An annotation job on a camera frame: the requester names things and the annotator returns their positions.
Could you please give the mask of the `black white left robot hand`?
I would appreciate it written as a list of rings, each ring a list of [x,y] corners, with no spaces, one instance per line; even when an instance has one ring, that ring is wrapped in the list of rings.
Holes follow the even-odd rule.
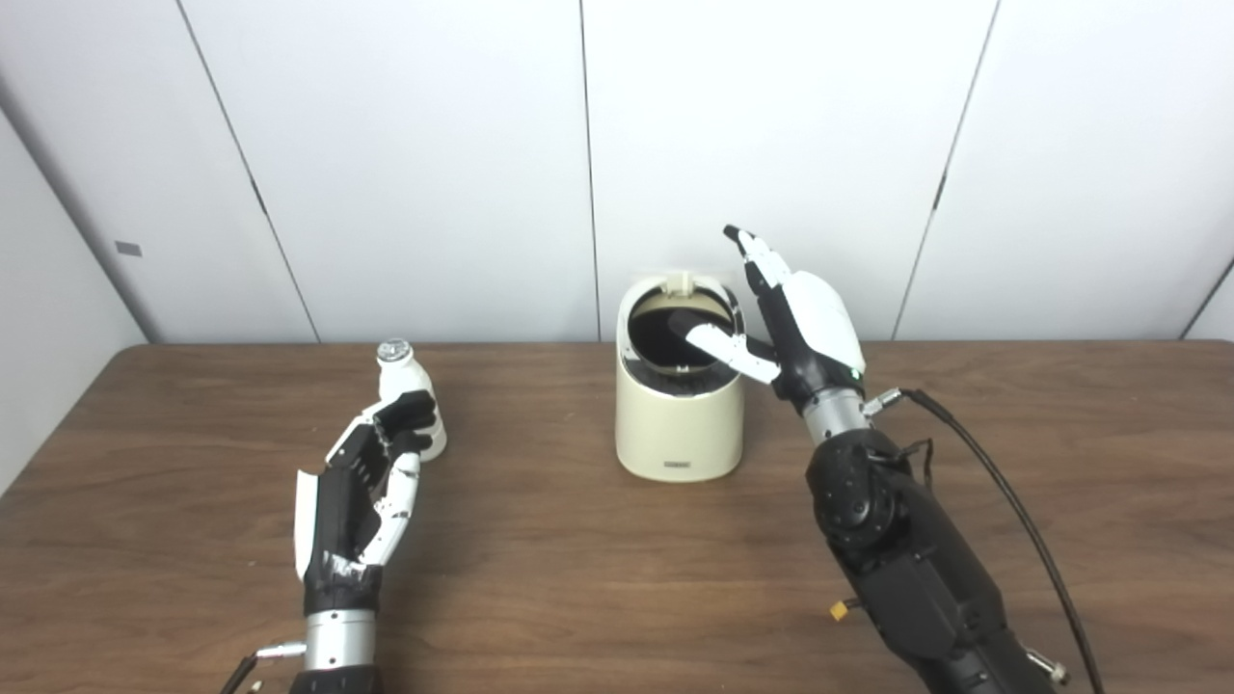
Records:
[[[299,470],[292,540],[305,617],[379,609],[385,566],[413,517],[437,424],[432,391],[402,391],[358,412],[321,473]]]

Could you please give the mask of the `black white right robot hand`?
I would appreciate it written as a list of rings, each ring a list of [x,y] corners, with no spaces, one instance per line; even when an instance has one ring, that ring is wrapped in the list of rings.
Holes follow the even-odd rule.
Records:
[[[816,274],[791,270],[758,233],[737,226],[723,233],[740,251],[768,343],[687,310],[670,312],[673,333],[733,372],[772,387],[798,412],[826,390],[864,398],[868,361],[842,295]]]

